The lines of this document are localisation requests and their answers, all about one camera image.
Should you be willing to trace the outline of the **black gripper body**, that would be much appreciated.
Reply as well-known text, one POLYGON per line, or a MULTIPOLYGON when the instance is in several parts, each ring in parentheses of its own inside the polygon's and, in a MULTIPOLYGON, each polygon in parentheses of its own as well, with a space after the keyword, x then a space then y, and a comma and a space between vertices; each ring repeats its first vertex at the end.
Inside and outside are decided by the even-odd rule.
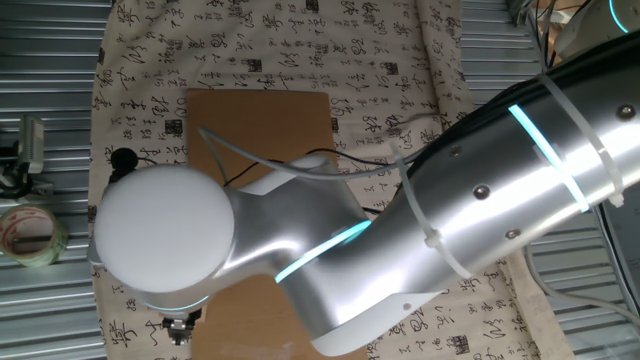
POLYGON ((202 310, 198 309, 188 314, 167 315, 163 318, 162 327, 171 331, 192 331, 196 321, 202 316, 202 310))

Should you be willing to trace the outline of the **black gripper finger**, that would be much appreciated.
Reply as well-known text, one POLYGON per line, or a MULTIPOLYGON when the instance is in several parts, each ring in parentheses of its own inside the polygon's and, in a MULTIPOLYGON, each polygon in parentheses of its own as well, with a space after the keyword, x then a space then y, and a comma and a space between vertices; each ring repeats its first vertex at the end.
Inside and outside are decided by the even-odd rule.
POLYGON ((182 346, 191 339, 193 329, 191 323, 173 322, 168 327, 168 335, 174 345, 182 346))

